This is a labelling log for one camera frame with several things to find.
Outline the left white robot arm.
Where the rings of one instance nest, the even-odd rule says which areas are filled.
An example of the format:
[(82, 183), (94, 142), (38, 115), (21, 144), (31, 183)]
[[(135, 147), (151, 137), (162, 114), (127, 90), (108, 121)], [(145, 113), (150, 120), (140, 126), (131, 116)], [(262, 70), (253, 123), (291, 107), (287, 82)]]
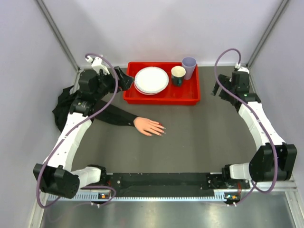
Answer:
[(102, 69), (87, 69), (80, 74), (79, 89), (68, 108), (66, 122), (57, 143), (45, 161), (34, 166), (37, 197), (44, 192), (71, 199), (79, 189), (89, 185), (97, 188), (107, 185), (108, 177), (104, 167), (88, 165), (72, 171), (72, 162), (85, 132), (99, 114), (95, 104), (108, 93), (115, 95), (129, 90), (133, 81), (133, 77), (126, 75), (117, 66), (113, 74), (105, 73)]

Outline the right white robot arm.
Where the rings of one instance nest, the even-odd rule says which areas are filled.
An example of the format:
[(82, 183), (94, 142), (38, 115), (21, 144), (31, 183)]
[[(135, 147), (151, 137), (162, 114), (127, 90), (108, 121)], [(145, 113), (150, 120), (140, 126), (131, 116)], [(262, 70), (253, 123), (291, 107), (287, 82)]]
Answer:
[(211, 94), (218, 94), (235, 107), (256, 145), (256, 153), (250, 162), (222, 168), (223, 185), (233, 188), (239, 180), (272, 181), (275, 175), (277, 181), (290, 180), (297, 149), (278, 135), (264, 112), (260, 98), (250, 92), (248, 70), (235, 70), (231, 77), (218, 75)]

